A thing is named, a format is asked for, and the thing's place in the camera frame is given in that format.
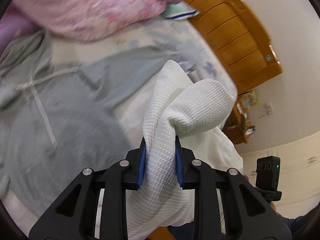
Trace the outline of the wooden bedside table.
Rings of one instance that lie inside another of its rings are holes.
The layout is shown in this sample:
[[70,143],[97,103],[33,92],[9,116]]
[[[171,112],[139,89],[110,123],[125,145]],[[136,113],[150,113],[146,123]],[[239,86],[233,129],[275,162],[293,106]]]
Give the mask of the wooden bedside table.
[[227,118],[222,131],[234,144],[247,144],[250,135],[255,131],[248,110],[260,104],[259,94],[255,89],[240,94]]

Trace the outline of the orange wooden headboard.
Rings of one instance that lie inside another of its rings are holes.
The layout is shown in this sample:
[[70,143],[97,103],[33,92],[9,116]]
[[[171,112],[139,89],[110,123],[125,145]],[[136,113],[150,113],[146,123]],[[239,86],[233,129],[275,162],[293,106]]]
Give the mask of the orange wooden headboard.
[[200,13],[190,20],[240,94],[280,75],[271,38],[243,0],[184,0]]

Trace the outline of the teal blue striped cloth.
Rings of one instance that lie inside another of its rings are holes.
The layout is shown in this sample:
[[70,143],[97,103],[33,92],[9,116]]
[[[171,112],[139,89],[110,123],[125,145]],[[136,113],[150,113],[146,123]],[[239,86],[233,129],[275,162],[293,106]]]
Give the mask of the teal blue striped cloth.
[[188,3],[181,2],[167,5],[161,15],[167,20],[185,21],[199,14],[200,12],[197,9],[191,7]]

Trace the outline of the white drawer cabinet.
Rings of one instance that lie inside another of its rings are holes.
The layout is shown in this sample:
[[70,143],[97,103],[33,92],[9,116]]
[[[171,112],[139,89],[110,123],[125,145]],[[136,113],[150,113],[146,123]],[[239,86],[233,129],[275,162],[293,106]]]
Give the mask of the white drawer cabinet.
[[281,200],[276,210],[284,217],[304,215],[319,202],[319,136],[303,139],[260,151],[243,153],[244,174],[252,185],[256,181],[256,162],[266,156],[280,158],[278,190]]

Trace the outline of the grey hoodie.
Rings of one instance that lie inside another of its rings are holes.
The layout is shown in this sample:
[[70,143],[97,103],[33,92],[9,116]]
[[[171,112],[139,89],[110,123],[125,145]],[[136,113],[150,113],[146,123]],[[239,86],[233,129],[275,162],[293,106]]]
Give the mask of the grey hoodie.
[[47,33],[12,41],[1,57],[1,194],[52,197],[83,168],[123,158],[130,146],[114,110],[168,59],[146,46],[54,64]]

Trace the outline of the purple floral quilt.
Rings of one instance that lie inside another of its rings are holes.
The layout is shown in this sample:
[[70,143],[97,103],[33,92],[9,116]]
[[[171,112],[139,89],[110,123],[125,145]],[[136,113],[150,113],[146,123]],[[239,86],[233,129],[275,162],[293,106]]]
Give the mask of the purple floral quilt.
[[163,13],[182,0],[12,0],[1,19],[1,51],[15,38],[44,28],[92,42]]

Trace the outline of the white knit sweater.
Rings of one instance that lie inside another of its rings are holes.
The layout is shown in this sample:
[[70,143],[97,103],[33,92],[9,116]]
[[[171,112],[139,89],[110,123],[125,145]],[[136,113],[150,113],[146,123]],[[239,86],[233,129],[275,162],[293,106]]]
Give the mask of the white knit sweater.
[[236,87],[220,63],[104,59],[92,66],[93,98],[102,114],[93,133],[93,167],[123,159],[144,138],[143,185],[126,197],[129,239],[194,217],[194,192],[175,173],[173,139],[211,167],[243,168],[242,157],[221,131],[235,103]]

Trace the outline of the white wall socket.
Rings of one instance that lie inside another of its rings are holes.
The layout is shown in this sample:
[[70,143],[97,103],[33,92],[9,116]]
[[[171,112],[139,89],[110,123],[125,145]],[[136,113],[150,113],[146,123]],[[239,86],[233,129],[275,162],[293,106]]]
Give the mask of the white wall socket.
[[265,111],[266,111],[266,114],[267,115],[270,115],[270,114],[273,114],[273,106],[272,106],[272,102],[266,102],[264,104],[264,107],[265,107]]

